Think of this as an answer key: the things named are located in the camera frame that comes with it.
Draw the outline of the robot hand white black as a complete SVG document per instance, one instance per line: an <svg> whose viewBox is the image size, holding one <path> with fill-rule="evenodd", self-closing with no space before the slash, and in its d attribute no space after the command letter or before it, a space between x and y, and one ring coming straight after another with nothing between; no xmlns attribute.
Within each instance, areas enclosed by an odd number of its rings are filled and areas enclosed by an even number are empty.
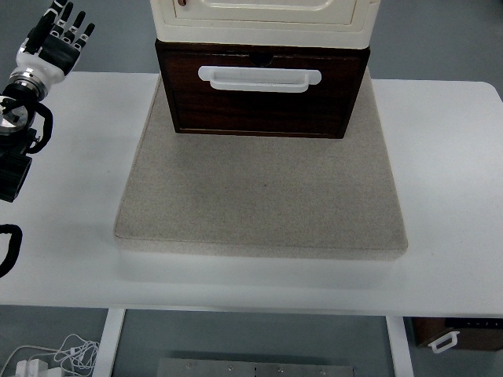
<svg viewBox="0 0 503 377"><path fill-rule="evenodd" d="M95 25L82 27L86 13L81 11L68 22L73 10L70 1L53 1L39 22L29 31L16 55L11 76L33 78L44 86L62 82L79 60Z"/></svg>

